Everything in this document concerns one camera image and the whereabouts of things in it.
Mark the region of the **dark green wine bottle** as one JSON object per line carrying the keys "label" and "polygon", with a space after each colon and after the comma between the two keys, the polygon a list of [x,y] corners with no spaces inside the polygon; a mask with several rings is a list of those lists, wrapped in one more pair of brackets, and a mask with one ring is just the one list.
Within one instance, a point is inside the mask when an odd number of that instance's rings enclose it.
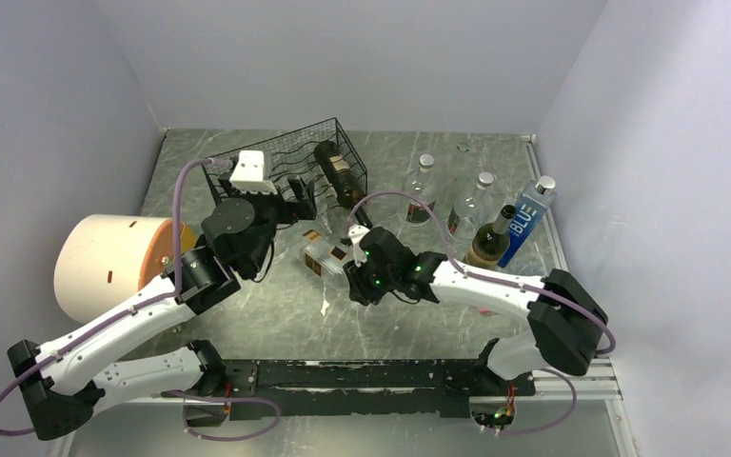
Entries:
{"label": "dark green wine bottle", "polygon": [[338,204],[344,209],[354,209],[366,196],[366,191],[344,159],[338,145],[330,140],[321,142],[313,150],[313,156],[334,189]]}

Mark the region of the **clear glass bottle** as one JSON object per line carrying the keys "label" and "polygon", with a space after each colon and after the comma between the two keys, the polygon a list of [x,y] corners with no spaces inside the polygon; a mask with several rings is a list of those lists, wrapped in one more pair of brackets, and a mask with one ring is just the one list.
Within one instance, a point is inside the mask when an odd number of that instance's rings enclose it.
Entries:
{"label": "clear glass bottle", "polygon": [[317,229],[324,235],[332,235],[335,231],[334,215],[338,208],[337,204],[323,205],[319,208],[316,221]]}

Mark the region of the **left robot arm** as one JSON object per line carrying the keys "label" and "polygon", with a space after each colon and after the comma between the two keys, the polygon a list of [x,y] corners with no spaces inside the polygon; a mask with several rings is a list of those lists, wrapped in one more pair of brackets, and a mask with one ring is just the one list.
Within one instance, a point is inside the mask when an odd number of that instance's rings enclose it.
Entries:
{"label": "left robot arm", "polygon": [[125,302],[56,340],[13,345],[8,357],[32,423],[30,433],[51,441],[108,408],[148,394],[226,393],[226,365],[207,340],[163,356],[122,358],[267,271],[278,226],[317,215],[314,184],[298,175],[288,183],[292,200],[271,183],[264,192],[233,190],[203,220],[196,246]]}

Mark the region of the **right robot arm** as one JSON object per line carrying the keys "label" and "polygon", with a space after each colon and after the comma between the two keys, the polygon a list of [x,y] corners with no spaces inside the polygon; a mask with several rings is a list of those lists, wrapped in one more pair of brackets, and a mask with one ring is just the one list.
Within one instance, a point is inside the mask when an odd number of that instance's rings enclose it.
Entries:
{"label": "right robot arm", "polygon": [[353,258],[344,272],[354,302],[376,305],[387,294],[402,294],[412,303],[487,309],[521,325],[477,366],[476,383],[485,393],[500,393],[517,376],[543,368],[584,376],[599,353],[608,317],[566,270],[541,277],[474,268],[439,252],[416,254],[381,227],[354,225],[348,239]]}

